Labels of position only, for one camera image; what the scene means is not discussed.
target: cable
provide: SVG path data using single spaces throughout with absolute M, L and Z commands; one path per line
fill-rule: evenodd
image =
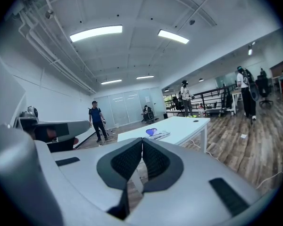
M 200 148 L 200 146 L 196 145 L 192 139 L 190 139 L 190 141 L 192 141 L 195 146 L 197 146 L 197 147 Z M 272 179 L 273 177 L 277 176 L 277 175 L 280 174 L 280 173 L 283 173 L 283 172 L 282 172 L 282 171 L 279 171 L 277 174 L 273 175 L 272 177 L 264 179 L 264 180 L 259 184 L 259 186 L 256 187 L 256 189 L 258 189 L 259 187 L 261 187 L 261 185 L 262 185 L 264 182 L 266 182 L 266 181 L 269 180 L 269 179 Z
M 200 148 L 200 146 L 196 145 L 192 139 L 190 139 L 190 141 L 192 141 L 195 146 L 197 146 L 198 148 Z
M 282 172 L 282 171 L 279 171 L 277 174 L 273 175 L 272 177 L 264 179 L 264 180 L 259 184 L 259 186 L 256 187 L 256 189 L 258 189 L 265 181 L 267 181 L 267 180 L 269 180 L 269 179 L 271 179 L 271 178 L 277 176 L 279 173 L 283 173 L 283 172 Z

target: person with headset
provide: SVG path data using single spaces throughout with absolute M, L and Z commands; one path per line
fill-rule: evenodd
M 249 117 L 252 115 L 252 120 L 256 120 L 256 102 L 253 100 L 250 89 L 249 83 L 252 78 L 251 73 L 248 70 L 244 70 L 241 66 L 237 67 L 238 74 L 237 74 L 237 85 L 241 87 L 241 94 L 243 99 L 243 107 L 244 107 L 244 115 Z
M 103 125 L 101 118 L 103 118 L 104 123 L 106 122 L 106 120 L 104 119 L 104 116 L 103 116 L 101 110 L 97 106 L 98 106 L 98 102 L 93 101 L 92 102 L 92 108 L 89 109 L 89 124 L 90 124 L 90 127 L 91 127 L 92 123 L 93 123 L 96 135 L 98 136 L 98 140 L 96 142 L 99 142 L 99 141 L 101 141 L 99 128 L 102 131 L 102 133 L 105 137 L 105 140 L 107 140 L 108 137 L 107 137 L 106 130 L 104 128 L 104 125 Z
M 183 80 L 181 83 L 182 87 L 180 88 L 180 95 L 184 105 L 185 117 L 188 116 L 188 109 L 190 111 L 191 116 L 193 116 L 191 98 L 193 98 L 194 96 L 190 94 L 189 88 L 187 87 L 188 84 L 188 81 Z

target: office chair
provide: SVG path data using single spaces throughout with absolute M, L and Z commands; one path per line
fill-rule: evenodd
M 272 100 L 268 100 L 267 96 L 270 93 L 270 88 L 268 86 L 268 78 L 264 75 L 258 75 L 258 79 L 256 80 L 256 84 L 258 85 L 259 94 L 264 98 L 264 100 L 259 102 L 259 105 L 263 104 L 271 104 L 274 103 Z
M 182 101 L 180 101 L 179 99 L 177 99 L 177 97 L 173 97 L 173 102 L 175 104 L 175 108 L 176 110 L 180 110 L 179 113 L 177 113 L 177 116 L 184 113 L 183 109 L 184 109 L 184 105 L 182 103 Z

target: ceiling light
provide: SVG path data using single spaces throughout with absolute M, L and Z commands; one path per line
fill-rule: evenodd
M 70 39 L 72 42 L 76 42 L 76 41 L 86 39 L 89 37 L 93 37 L 93 36 L 109 34 L 109 33 L 120 33 L 122 32 L 122 29 L 123 29 L 122 25 L 94 28 L 94 29 L 90 29 L 84 32 L 79 32 L 77 34 L 71 35 Z
M 141 77 L 136 77 L 136 79 L 146 79 L 146 78 L 152 78 L 154 75 L 147 75 L 147 76 L 141 76 Z
M 181 43 L 184 43 L 184 44 L 186 44 L 187 42 L 189 42 L 188 39 L 185 39 L 185 38 L 183 38 L 183 37 L 181 37 L 181 36 L 178 36 L 178 35 L 176 35 L 176 34 L 174 34 L 174 33 L 167 32 L 167 31 L 164 31 L 164 30 L 160 30 L 159 33 L 158 33 L 158 35 L 159 35 L 160 37 L 165 37 L 165 38 L 168 38 L 168 39 L 176 40 L 176 41 L 181 42 Z
M 122 80 L 116 80 L 116 81 L 106 81 L 106 82 L 102 82 L 101 84 L 102 85 L 105 85 L 105 84 L 110 84 L 110 83 L 114 83 L 114 82 L 120 82 Z

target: handrail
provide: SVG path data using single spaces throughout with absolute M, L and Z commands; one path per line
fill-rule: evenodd
M 224 86 L 224 87 L 221 87 L 221 88 L 207 90 L 207 91 L 204 91 L 204 92 L 200 92 L 200 93 L 194 94 L 194 96 L 198 96 L 198 95 L 201 95 L 201 94 L 206 94 L 206 93 L 210 93 L 210 92 L 214 92 L 214 91 L 220 91 L 222 89 L 231 88 L 232 86 L 235 86 L 235 84 L 232 84 L 232 85 L 229 85 L 229 86 Z

